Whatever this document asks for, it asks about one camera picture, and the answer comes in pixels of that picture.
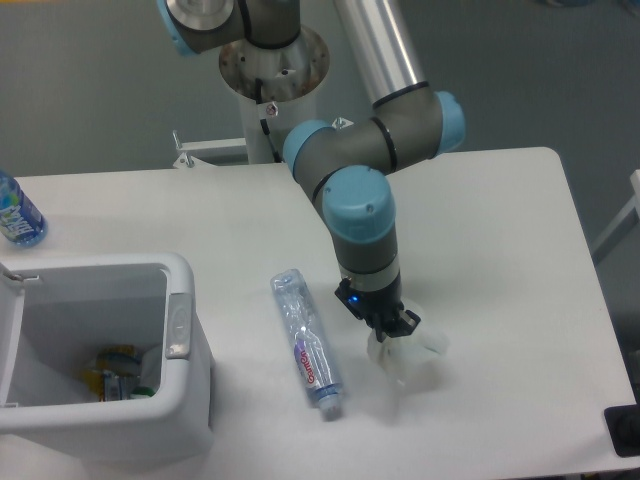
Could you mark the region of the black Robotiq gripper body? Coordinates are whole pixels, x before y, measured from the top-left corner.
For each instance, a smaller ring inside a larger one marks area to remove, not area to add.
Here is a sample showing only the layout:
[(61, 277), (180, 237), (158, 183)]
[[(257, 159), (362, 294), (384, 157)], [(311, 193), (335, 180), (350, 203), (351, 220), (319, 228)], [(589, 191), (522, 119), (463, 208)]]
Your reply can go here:
[(387, 286), (375, 291), (354, 289), (349, 279), (343, 279), (335, 290), (336, 297), (358, 320), (374, 330), (402, 330), (404, 310), (401, 301), (401, 275)]

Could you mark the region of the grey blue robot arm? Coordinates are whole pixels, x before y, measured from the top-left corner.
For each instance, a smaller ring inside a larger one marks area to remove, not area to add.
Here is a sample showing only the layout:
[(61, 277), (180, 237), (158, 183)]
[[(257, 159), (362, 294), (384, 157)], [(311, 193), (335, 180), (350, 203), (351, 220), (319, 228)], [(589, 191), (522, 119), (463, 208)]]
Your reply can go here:
[(456, 149), (461, 106), (432, 90), (399, 5), (339, 1), (336, 10), (373, 114), (347, 127), (315, 118), (313, 96), (330, 55), (296, 1), (161, 1), (184, 55), (219, 53), (219, 70), (244, 108), (249, 160), (282, 162), (333, 241), (336, 296), (378, 340), (408, 336), (419, 316), (402, 302), (395, 201), (388, 176)]

